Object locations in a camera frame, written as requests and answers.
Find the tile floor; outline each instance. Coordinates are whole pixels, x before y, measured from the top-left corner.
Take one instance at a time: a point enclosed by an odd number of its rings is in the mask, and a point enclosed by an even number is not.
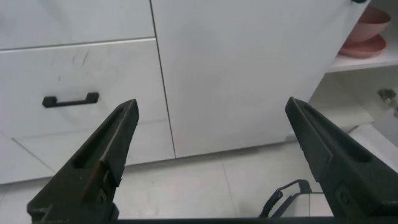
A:
[[[119,218],[256,217],[276,188],[295,179],[321,191],[300,146],[275,144],[127,167],[114,202]],[[0,223],[30,223],[26,204],[47,181],[0,185]]]

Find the open shelf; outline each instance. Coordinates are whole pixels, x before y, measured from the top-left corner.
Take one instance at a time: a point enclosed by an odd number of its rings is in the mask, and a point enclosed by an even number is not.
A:
[[[373,1],[371,5],[389,12],[392,17],[389,26],[381,33],[387,41],[386,49],[380,55],[366,59],[337,55],[327,72],[342,72],[398,65],[398,1]]]
[[[333,78],[333,75],[326,74],[323,77],[309,104],[344,130],[374,121],[373,117]]]

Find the drawer handle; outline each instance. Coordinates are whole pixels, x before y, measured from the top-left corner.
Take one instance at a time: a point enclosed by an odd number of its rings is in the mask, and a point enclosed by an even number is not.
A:
[[[58,99],[55,96],[45,96],[43,99],[42,105],[45,108],[53,108],[53,107],[60,107],[60,106],[73,106],[73,105],[84,105],[84,104],[92,104],[98,102],[98,98],[100,94],[97,92],[94,93],[87,93],[87,96],[84,100],[77,100],[77,101],[67,101],[67,102],[57,102]]]
[[[364,3],[364,2],[366,2],[367,0],[351,0],[351,1],[356,2],[356,3]]]

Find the pink bowl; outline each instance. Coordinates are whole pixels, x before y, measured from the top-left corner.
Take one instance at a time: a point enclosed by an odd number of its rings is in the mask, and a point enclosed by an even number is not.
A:
[[[345,44],[355,44],[378,35],[390,21],[391,16],[387,12],[368,6],[351,31]]]
[[[381,35],[366,40],[358,44],[343,45],[340,54],[354,58],[369,58],[379,55],[387,46],[386,41]]]

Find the cable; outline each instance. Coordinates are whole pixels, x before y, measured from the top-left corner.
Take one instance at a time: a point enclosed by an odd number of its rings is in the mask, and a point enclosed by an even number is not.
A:
[[[264,205],[262,208],[260,218],[268,218],[269,212],[272,210],[272,208],[275,206],[275,204],[284,196],[281,190],[284,190],[291,185],[294,185],[298,183],[298,186],[300,187],[300,193],[301,194],[310,194],[312,193],[310,184],[308,183],[307,180],[295,180],[283,187],[278,188],[268,199],[267,203]]]

